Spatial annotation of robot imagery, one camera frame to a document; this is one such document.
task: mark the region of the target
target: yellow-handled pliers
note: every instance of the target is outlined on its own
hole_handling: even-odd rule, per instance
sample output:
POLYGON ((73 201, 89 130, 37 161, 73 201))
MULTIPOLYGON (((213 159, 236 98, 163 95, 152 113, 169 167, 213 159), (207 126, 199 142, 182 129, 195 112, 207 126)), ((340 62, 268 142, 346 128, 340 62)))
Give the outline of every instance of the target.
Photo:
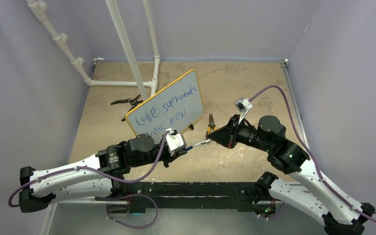
POLYGON ((208 130, 207 133, 205 134, 205 139, 208 140, 208 134, 211 133, 211 131, 215 131, 217 128, 215 127, 214 124, 214 118, 212 117, 212 114, 210 114, 210 117, 208 119, 208 130))

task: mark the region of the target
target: gray wall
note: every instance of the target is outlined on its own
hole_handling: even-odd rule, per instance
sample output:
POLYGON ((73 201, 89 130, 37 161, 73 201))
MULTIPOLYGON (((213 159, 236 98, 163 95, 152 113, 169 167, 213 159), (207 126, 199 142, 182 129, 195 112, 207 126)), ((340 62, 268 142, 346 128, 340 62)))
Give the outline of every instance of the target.
MULTIPOLYGON (((69 0, 93 57, 125 60, 105 1, 69 0)), ((117 1, 137 59, 153 59, 142 0, 117 1)), ((289 58, 320 0, 151 0, 165 60, 289 58)))
MULTIPOLYGON (((90 53, 62 0, 46 2, 91 72, 90 53)), ((67 163, 87 90, 25 1, 0 0, 0 235, 38 233, 43 213, 9 208, 8 197, 19 186, 21 167, 67 163)))
POLYGON ((323 171, 376 205, 376 0, 323 0, 288 62, 323 171))

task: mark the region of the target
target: whiteboard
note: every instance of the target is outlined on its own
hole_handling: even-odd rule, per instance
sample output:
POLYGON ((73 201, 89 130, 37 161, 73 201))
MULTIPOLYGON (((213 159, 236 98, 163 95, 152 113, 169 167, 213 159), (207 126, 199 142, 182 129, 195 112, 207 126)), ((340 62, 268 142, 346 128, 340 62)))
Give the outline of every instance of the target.
POLYGON ((185 130, 204 113, 195 70, 190 70, 126 115, 135 135, 148 134, 159 143, 168 128, 185 130))

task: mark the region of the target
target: yellow whiteboard frame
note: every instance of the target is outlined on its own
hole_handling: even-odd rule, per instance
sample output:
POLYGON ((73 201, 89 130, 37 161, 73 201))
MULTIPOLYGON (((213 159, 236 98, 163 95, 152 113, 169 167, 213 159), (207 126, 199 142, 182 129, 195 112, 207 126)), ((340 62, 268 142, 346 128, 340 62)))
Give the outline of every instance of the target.
MULTIPOLYGON (((132 129, 133 133, 135 134, 135 136, 137 136, 138 134, 136 134, 136 131, 133 129, 133 126, 129 123, 128 119, 127 119, 127 116, 129 116, 129 114, 133 113, 135 110, 137 110, 138 108, 140 108, 142 105, 144 105, 145 103, 147 103, 148 101, 150 101, 150 99, 153 99, 156 95, 160 94, 161 92, 165 91, 167 88, 169 88, 170 86, 172 86, 173 84, 175 84, 176 82, 178 82, 179 80, 181 80, 182 78, 184 78, 186 75, 188 75, 189 73, 191 73, 192 71, 194 71, 195 73, 195 78, 197 79, 197 83, 198 83, 198 90, 200 91, 200 98, 201 98, 201 104, 202 104, 202 114, 201 116, 205 113, 205 106, 204 106, 204 101, 202 100, 202 94, 201 94, 201 87, 200 87, 200 82, 198 81, 198 76, 197 76, 197 71, 196 70, 190 70, 186 73, 184 73, 184 75, 178 77, 177 79, 175 79, 175 81, 169 83, 166 87, 162 88, 160 91, 156 92, 153 96, 149 97, 147 100, 145 100, 144 102, 142 102, 140 105, 138 105, 136 108, 134 108, 133 110, 131 110, 130 112, 128 112, 126 114, 126 122, 127 124, 130 126, 130 129, 132 129)), ((185 127, 182 131, 180 132, 183 132, 185 131, 189 126, 185 127)))

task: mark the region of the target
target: beige table surface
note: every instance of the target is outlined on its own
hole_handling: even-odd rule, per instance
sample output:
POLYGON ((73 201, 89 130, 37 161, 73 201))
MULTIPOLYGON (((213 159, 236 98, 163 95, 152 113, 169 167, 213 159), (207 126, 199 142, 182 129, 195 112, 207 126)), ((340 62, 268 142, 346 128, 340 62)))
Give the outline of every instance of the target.
MULTIPOLYGON (((138 66, 143 80, 151 80, 154 64, 139 63, 138 66)), ((242 96, 250 98, 262 88, 275 84, 280 86, 289 98, 286 81, 278 63, 161 63, 159 89, 190 69, 197 71, 205 113, 194 124, 193 131, 188 129, 182 132, 188 145, 205 139, 209 113, 213 114, 217 128, 226 125, 229 118, 238 113, 234 102, 242 96)), ((98 63, 93 79, 133 81, 129 65, 116 62, 98 63)), ((137 87, 90 87, 70 163, 84 159, 109 145, 135 137, 127 122, 120 121, 129 110, 130 104, 110 103, 138 94, 137 87)), ((247 116, 252 125, 257 125, 263 115, 275 115, 286 127, 287 138, 297 142, 279 91, 269 89, 252 104, 253 109, 247 116)), ((159 163, 145 181, 253 182, 265 171, 270 171, 285 181, 294 181, 274 169, 266 157, 266 153, 242 144, 238 144, 234 149, 226 149, 211 143, 192 149, 170 163, 169 168, 159 163)), ((140 177, 150 167, 151 164, 133 168, 125 175, 125 179, 140 177)))

